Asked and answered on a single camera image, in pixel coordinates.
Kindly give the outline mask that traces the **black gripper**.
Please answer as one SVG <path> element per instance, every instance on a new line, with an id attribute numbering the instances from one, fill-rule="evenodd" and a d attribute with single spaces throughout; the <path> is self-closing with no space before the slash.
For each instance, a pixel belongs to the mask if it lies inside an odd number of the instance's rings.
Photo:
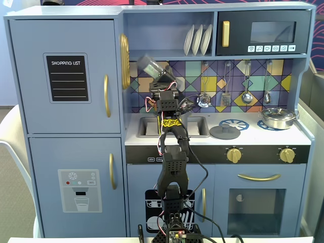
<path id="1" fill-rule="evenodd" d="M 167 98 L 169 99 L 179 98 L 176 78 L 173 75 L 171 66 L 169 65 L 165 67 L 161 76 L 155 78 L 153 82 L 149 84 L 149 92 L 151 93 L 151 98 L 154 101 L 160 99 L 159 94 L 163 91 L 167 91 Z"/>

